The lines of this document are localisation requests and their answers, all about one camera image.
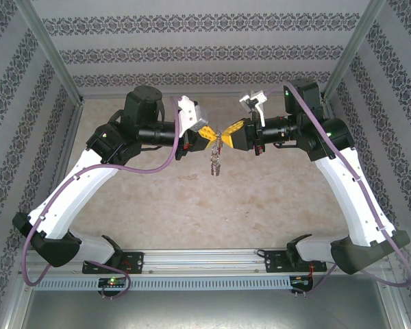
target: black cable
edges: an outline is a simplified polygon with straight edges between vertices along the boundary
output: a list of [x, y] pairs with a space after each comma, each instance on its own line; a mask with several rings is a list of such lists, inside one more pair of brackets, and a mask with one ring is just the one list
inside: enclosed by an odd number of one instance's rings
[[157, 111], [160, 112], [162, 115], [162, 124], [163, 124], [164, 123], [164, 105], [163, 105], [162, 100], [157, 101]]
[[114, 113], [110, 117], [110, 120], [108, 120], [108, 122], [110, 122], [110, 123], [116, 122], [117, 119], [120, 118], [122, 114], [123, 114], [123, 110], [118, 110], [116, 113]]
[[141, 149], [142, 152], [144, 151], [157, 151], [158, 149], [161, 149], [162, 146], [156, 146], [156, 147], [143, 147]]
[[259, 249], [258, 251], [256, 251], [256, 254], [259, 257], [265, 258], [265, 251], [263, 249]]
[[283, 145], [280, 143], [273, 143], [276, 149], [298, 149], [297, 145]]

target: aluminum frame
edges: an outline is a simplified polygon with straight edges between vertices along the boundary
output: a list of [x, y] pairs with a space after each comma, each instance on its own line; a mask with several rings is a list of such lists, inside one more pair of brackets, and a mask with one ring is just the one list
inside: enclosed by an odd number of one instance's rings
[[[161, 250], [126, 250], [140, 251], [145, 254], [142, 274], [133, 274], [134, 278], [276, 278], [307, 275], [308, 272], [298, 273], [267, 273], [263, 258], [256, 252], [257, 249], [161, 249]], [[46, 266], [46, 262], [35, 252], [27, 255], [28, 274], [37, 278]], [[367, 269], [385, 280], [394, 281], [393, 269], [388, 258], [371, 265]], [[340, 269], [332, 275], [346, 275]], [[70, 278], [109, 278], [111, 275], [88, 275], [82, 273], [82, 263], [70, 262], [62, 267], [52, 267], [46, 278], [68, 280]], [[384, 304], [386, 314], [393, 329], [411, 329], [403, 299], [399, 288], [377, 284], [379, 294]], [[10, 303], [5, 314], [1, 329], [21, 329], [25, 315], [29, 308], [30, 297], [35, 289], [23, 282], [21, 273], [18, 275]]]
[[16, 0], [15, 4], [18, 10], [23, 15], [26, 23], [29, 25], [32, 33], [36, 37], [36, 40], [40, 44], [42, 50], [44, 51], [47, 59], [52, 64], [52, 67], [55, 69], [56, 74], [60, 78], [62, 84], [69, 97], [73, 100], [74, 104], [77, 104], [78, 101], [82, 99], [82, 96], [77, 88], [73, 76], [70, 74], [67, 66], [65, 65], [60, 52], [53, 43], [49, 33], [46, 30], [46, 27], [41, 21], [37, 11], [30, 0]]

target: perforated metal strip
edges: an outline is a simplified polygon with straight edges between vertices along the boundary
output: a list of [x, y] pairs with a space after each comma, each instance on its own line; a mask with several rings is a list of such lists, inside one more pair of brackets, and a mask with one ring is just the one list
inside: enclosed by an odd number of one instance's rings
[[[98, 278], [45, 278], [36, 291], [95, 291]], [[291, 289], [288, 276], [263, 278], [132, 278], [132, 291], [216, 291], [216, 290], [270, 290]]]

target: patterned wallpaper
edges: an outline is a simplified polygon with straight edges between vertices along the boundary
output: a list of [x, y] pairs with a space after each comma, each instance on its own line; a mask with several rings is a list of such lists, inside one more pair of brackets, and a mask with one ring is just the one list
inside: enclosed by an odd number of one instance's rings
[[0, 321], [20, 260], [12, 226], [48, 196], [74, 104], [12, 0], [0, 0]]
[[225, 93], [309, 76], [324, 85], [368, 2], [33, 4], [82, 95], [109, 97], [137, 84], [164, 93]]
[[[332, 107], [351, 128], [384, 212], [411, 238], [411, 0], [384, 5]], [[404, 254], [411, 264], [411, 244]], [[403, 267], [391, 258], [397, 279], [404, 280]], [[411, 286], [401, 291], [411, 319]]]

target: purple cable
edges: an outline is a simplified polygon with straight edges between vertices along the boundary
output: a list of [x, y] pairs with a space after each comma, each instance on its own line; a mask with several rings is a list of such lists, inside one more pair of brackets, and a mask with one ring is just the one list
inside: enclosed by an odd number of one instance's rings
[[320, 123], [318, 122], [318, 120], [316, 120], [315, 116], [313, 115], [313, 113], [309, 109], [308, 105], [306, 105], [303, 98], [301, 98], [301, 96], [298, 93], [297, 89], [295, 89], [295, 87], [290, 82], [282, 82], [281, 84], [279, 84], [275, 88], [273, 88], [270, 91], [266, 92], [265, 96], [268, 96], [271, 93], [281, 89], [282, 86], [288, 87], [288, 89], [294, 95], [295, 99], [299, 102], [300, 106], [303, 108], [306, 115], [309, 117], [311, 122], [314, 124], [314, 126], [315, 126], [316, 130], [318, 131], [318, 133], [320, 134], [321, 138], [323, 138], [323, 140], [326, 142], [327, 146], [330, 147], [330, 149], [335, 153], [335, 155], [338, 156], [341, 159], [342, 163], [346, 166], [347, 170], [349, 170], [349, 172], [351, 173], [353, 178], [355, 178], [356, 182], [358, 182], [359, 187], [361, 188], [362, 194], [364, 194], [365, 200], [366, 200], [367, 204], [369, 205], [370, 211], [371, 211], [373, 217], [376, 220], [377, 226], [379, 227], [380, 231], [382, 232], [382, 234], [384, 235], [384, 237], [388, 241], [388, 243], [390, 243], [393, 250], [400, 257], [400, 260], [401, 260], [403, 266], [405, 266], [406, 271], [408, 272], [408, 279], [405, 282], [402, 282], [402, 283], [388, 282], [388, 281], [382, 280], [381, 278], [378, 278], [378, 277], [374, 276], [373, 274], [370, 274], [366, 271], [361, 271], [361, 272], [368, 275], [368, 276], [370, 276], [372, 279], [374, 279], [378, 282], [381, 282], [383, 284], [387, 284], [389, 286], [393, 286], [393, 287], [406, 287], [406, 286], [409, 286], [411, 284], [411, 266], [408, 264], [407, 259], [402, 254], [401, 250], [397, 247], [396, 243], [393, 241], [391, 236], [386, 232], [384, 224], [382, 223], [381, 219], [379, 218], [379, 215], [378, 215], [378, 213], [377, 213], [377, 211], [376, 211], [376, 209], [373, 205], [373, 202], [371, 201], [369, 192], [367, 191], [364, 183], [361, 182], [360, 176], [356, 173], [356, 171], [353, 169], [353, 167], [350, 165], [350, 163], [347, 161], [347, 159], [338, 151], [338, 149], [335, 147], [335, 145], [329, 139], [329, 137], [325, 133], [323, 127], [321, 127]]
[[328, 277], [330, 274], [332, 274], [332, 272], [335, 270], [335, 268], [336, 268], [336, 264], [334, 264], [334, 266], [332, 266], [332, 267], [330, 268], [330, 270], [329, 270], [329, 271], [326, 273], [326, 275], [321, 279], [321, 281], [320, 281], [315, 287], [313, 287], [312, 289], [310, 289], [309, 291], [304, 291], [303, 289], [295, 288], [295, 287], [292, 287], [292, 289], [295, 290], [295, 291], [298, 291], [299, 293], [303, 293], [305, 296], [306, 296], [306, 295], [309, 295], [309, 294], [313, 293], [314, 291], [316, 291], [319, 287], [321, 287], [321, 286], [326, 282], [327, 277]]
[[[40, 277], [37, 279], [37, 281], [32, 282], [29, 279], [29, 276], [27, 275], [27, 264], [26, 264], [26, 256], [27, 256], [27, 251], [29, 249], [29, 244], [30, 241], [32, 240], [32, 237], [35, 234], [36, 229], [38, 228], [38, 226], [41, 224], [42, 219], [45, 218], [45, 215], [49, 212], [50, 207], [52, 206], [52, 204], [55, 202], [55, 200], [60, 196], [60, 194], [66, 189], [66, 187], [68, 185], [70, 185], [75, 179], [79, 178], [80, 175], [93, 170], [93, 169], [98, 169], [98, 168], [114, 168], [114, 169], [118, 169], [118, 170], [126, 170], [129, 171], [131, 173], [157, 173], [163, 169], [165, 169], [166, 167], [169, 166], [169, 164], [171, 163], [171, 161], [174, 159], [175, 157], [175, 153], [177, 152], [177, 148], [178, 148], [178, 138], [177, 136], [179, 135], [179, 117], [178, 117], [178, 105], [177, 102], [175, 100], [174, 97], [171, 97], [171, 101], [172, 101], [172, 105], [173, 105], [173, 109], [174, 109], [174, 113], [175, 113], [175, 138], [173, 141], [173, 146], [172, 146], [172, 151], [171, 154], [169, 155], [169, 157], [167, 158], [166, 161], [164, 161], [164, 163], [154, 169], [135, 169], [135, 168], [130, 168], [130, 167], [125, 167], [125, 166], [121, 166], [118, 164], [95, 164], [93, 166], [89, 166], [85, 169], [82, 169], [81, 171], [78, 171], [73, 177], [70, 177], [65, 183], [63, 183], [63, 185], [53, 194], [52, 198], [49, 200], [49, 202], [47, 202], [46, 206], [44, 207], [44, 209], [42, 210], [42, 212], [40, 213], [39, 218], [36, 220], [34, 226], [32, 226], [32, 229], [30, 230], [29, 234], [27, 235], [25, 244], [23, 246], [23, 255], [21, 256], [21, 274], [23, 276], [23, 280], [25, 282], [25, 284], [27, 284], [30, 287], [34, 287], [36, 286], [38, 283], [41, 282], [41, 280], [44, 278], [44, 276], [46, 275], [47, 271], [50, 269], [51, 265], [48, 264], [46, 266], [46, 268], [44, 269], [44, 271], [41, 273]], [[129, 275], [127, 275], [125, 272], [120, 271], [118, 269], [115, 269], [113, 267], [109, 267], [107, 265], [102, 265], [96, 262], [90, 262], [96, 266], [101, 266], [105, 269], [109, 269], [112, 271], [116, 271], [118, 273], [121, 273], [123, 275], [125, 275], [125, 277], [128, 278], [129, 280], [129, 286], [131, 284], [131, 279], [129, 278]]]
[[123, 274], [123, 275], [125, 276], [125, 279], [128, 280], [128, 285], [127, 285], [127, 287], [126, 287], [125, 289], [123, 289], [120, 293], [118, 293], [118, 294], [115, 295], [115, 296], [107, 296], [107, 295], [105, 295], [104, 292], [105, 292], [105, 288], [106, 288], [107, 286], [103, 286], [103, 287], [102, 287], [102, 291], [101, 291], [101, 295], [102, 295], [102, 298], [103, 298], [103, 299], [109, 298], [110, 300], [115, 300], [116, 298], [119, 298], [119, 297], [122, 297], [123, 295], [125, 295], [125, 294], [129, 291], [129, 288], [131, 288], [131, 278], [130, 278], [130, 276], [129, 276], [126, 272], [122, 271], [121, 269], [115, 269], [115, 268], [113, 268], [113, 267], [111, 267], [111, 266], [107, 266], [107, 265], [104, 265], [104, 264], [101, 264], [101, 263], [98, 263], [98, 262], [92, 262], [92, 261], [89, 261], [89, 260], [87, 260], [87, 263], [96, 265], [96, 266], [98, 266], [98, 267], [103, 267], [104, 269], [109, 269], [109, 270], [111, 270], [111, 271], [116, 271], [117, 273]]

